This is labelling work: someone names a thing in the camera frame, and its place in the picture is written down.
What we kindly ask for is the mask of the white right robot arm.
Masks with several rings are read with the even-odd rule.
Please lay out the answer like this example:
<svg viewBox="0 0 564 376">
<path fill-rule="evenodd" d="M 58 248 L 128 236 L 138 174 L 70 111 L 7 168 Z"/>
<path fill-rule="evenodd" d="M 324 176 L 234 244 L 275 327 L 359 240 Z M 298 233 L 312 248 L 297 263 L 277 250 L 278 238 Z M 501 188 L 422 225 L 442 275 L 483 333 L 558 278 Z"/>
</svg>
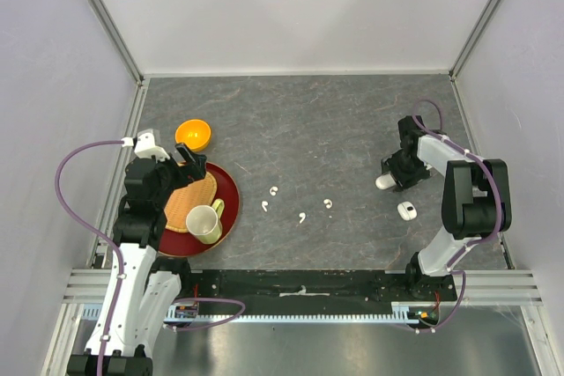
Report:
<svg viewBox="0 0 564 376">
<path fill-rule="evenodd" d="M 405 191 L 428 179 L 432 170 L 443 177 L 442 227 L 405 268 L 405 293 L 421 300 L 435 287 L 450 284 L 455 266 L 475 246 L 510 227 L 508 167 L 501 159 L 483 159 L 463 149 L 440 130 L 427 129 L 418 115 L 407 115 L 397 126 L 400 148 L 381 160 L 376 187 Z"/>
</svg>

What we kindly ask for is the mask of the white oval charging case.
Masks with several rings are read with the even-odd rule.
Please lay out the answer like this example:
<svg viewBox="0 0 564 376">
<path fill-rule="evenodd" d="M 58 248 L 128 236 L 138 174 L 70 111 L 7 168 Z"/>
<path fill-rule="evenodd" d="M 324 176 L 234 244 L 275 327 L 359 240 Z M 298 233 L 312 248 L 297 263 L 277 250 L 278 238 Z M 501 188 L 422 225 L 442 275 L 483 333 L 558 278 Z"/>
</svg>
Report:
<svg viewBox="0 0 564 376">
<path fill-rule="evenodd" d="M 396 186 L 394 178 L 389 174 L 382 174 L 375 180 L 375 186 L 380 190 L 387 190 Z"/>
</svg>

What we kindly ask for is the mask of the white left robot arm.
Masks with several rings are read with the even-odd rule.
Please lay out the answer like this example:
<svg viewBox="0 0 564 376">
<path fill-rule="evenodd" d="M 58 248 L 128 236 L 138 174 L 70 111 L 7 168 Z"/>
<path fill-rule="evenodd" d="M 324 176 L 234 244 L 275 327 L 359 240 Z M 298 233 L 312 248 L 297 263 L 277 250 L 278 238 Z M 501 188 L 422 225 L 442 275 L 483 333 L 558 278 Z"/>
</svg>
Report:
<svg viewBox="0 0 564 376">
<path fill-rule="evenodd" d="M 193 290 L 189 265 L 160 258 L 167 225 L 165 207 L 176 189 L 202 180 L 206 157 L 185 144 L 175 146 L 178 164 L 155 144 L 127 140 L 136 157 L 126 166 L 125 194 L 119 202 L 113 236 L 112 270 L 96 326 L 81 354 L 70 356 L 69 375 L 150 375 L 152 353 L 168 308 Z"/>
</svg>

